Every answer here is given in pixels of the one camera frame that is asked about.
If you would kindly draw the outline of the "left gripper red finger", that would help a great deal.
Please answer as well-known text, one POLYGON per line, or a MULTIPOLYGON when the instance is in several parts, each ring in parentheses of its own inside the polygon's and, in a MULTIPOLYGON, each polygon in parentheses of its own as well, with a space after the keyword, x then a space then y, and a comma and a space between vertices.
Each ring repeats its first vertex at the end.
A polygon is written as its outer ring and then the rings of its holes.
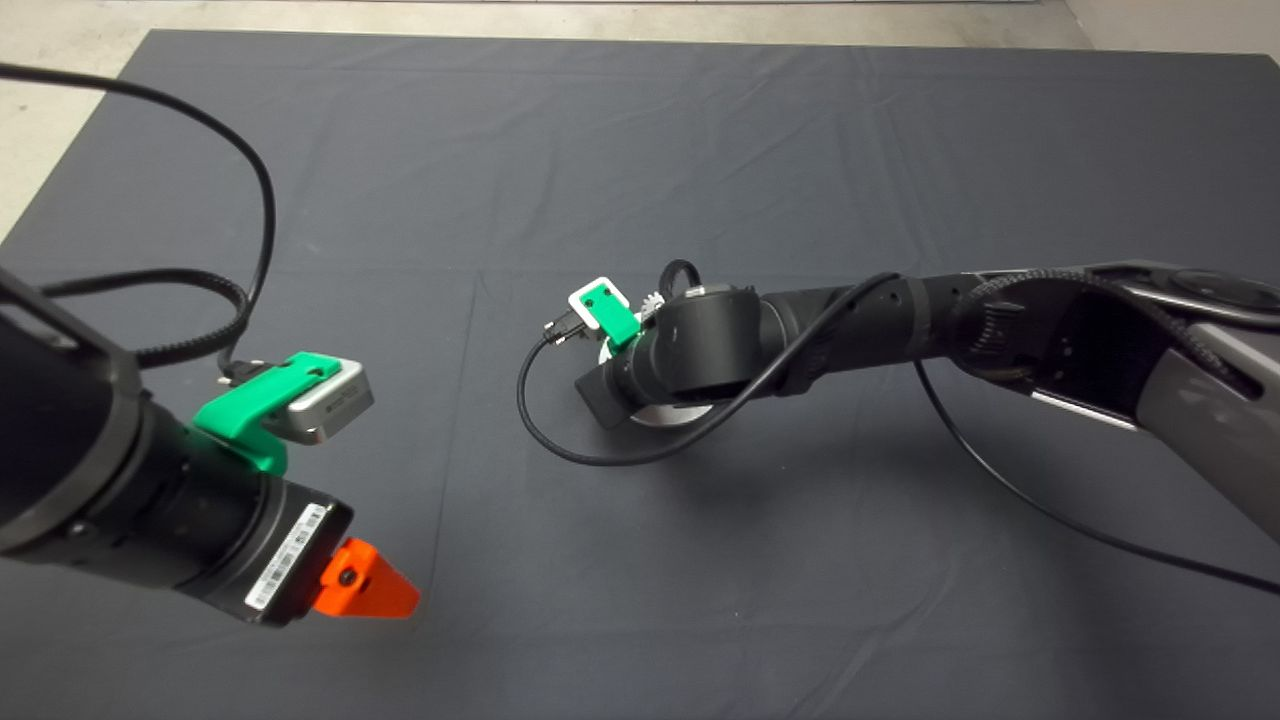
POLYGON ((344 539, 319 578, 314 610, 329 618, 404 619, 422 594, 372 544, 344 539))

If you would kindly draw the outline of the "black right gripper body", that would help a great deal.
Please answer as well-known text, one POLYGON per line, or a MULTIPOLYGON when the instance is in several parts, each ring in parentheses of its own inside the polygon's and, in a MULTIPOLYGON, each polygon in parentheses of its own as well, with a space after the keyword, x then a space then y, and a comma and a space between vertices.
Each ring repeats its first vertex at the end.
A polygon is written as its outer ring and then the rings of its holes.
POLYGON ((575 389, 596 423, 614 429, 657 406, 654 359, 639 350, 616 354, 577 378, 575 389))

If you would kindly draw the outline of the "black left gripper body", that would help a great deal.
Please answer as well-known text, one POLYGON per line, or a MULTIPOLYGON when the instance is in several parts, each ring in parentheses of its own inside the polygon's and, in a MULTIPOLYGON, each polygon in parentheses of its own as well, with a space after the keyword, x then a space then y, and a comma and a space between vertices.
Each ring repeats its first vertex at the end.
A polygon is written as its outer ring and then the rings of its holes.
POLYGON ((247 541, 212 577, 212 606, 260 626, 300 620, 353 518, 337 497, 271 477, 247 541))

